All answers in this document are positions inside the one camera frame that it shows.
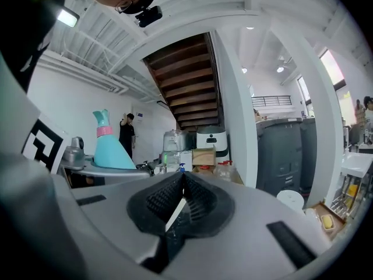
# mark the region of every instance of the cardboard box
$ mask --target cardboard box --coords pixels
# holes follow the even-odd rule
[[[215,148],[197,148],[193,149],[192,164],[194,166],[214,166],[216,151]]]

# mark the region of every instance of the black rubber part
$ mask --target black rubber part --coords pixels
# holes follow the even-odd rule
[[[99,202],[102,200],[106,200],[106,197],[103,195],[96,195],[96,196],[91,196],[87,198],[77,199],[76,202],[81,207],[82,205],[92,204],[92,203]]]
[[[183,197],[190,213],[182,213],[181,222],[176,221],[166,233],[166,223]],[[234,207],[228,193],[189,172],[175,173],[137,192],[127,203],[127,213],[140,231],[160,238],[156,255],[141,265],[161,273],[185,239],[217,235],[233,217]]]
[[[316,259],[315,254],[302,243],[284,222],[267,224],[267,228],[298,269]]]

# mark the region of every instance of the staircase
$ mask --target staircase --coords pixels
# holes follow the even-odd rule
[[[168,45],[144,62],[181,130],[223,125],[216,62],[208,34]]]

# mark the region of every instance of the window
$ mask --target window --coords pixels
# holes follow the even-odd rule
[[[353,125],[356,123],[355,109],[352,102],[352,98],[347,86],[336,91],[340,113],[344,120],[346,120],[346,125]]]
[[[313,117],[315,117],[314,107],[313,107],[312,104],[308,104],[308,105],[307,105],[307,111],[308,111],[308,115],[309,115],[309,116],[313,116]]]
[[[337,94],[341,116],[344,120],[346,120],[346,125],[355,124],[356,118],[352,98],[337,62],[335,61],[332,53],[330,53],[329,50],[327,50],[323,54],[323,56],[320,57],[320,60],[324,64],[326,71],[328,72],[330,79],[332,80],[334,90]],[[309,96],[307,86],[302,76],[298,79],[298,83],[302,91],[305,104],[307,106],[308,115],[315,116],[311,97]]]
[[[329,50],[320,57],[321,62],[324,64],[326,71],[328,72],[333,85],[344,79],[342,72],[339,69],[337,62],[335,61],[332,53]]]
[[[299,82],[299,86],[301,87],[304,100],[307,101],[307,100],[311,99],[311,97],[309,96],[308,89],[307,89],[307,86],[304,82],[303,77],[300,77],[298,79],[298,82]]]

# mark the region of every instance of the white appliance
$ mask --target white appliance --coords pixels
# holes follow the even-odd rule
[[[215,164],[229,161],[227,132],[222,127],[205,127],[197,131],[197,148],[212,148],[216,150]]]

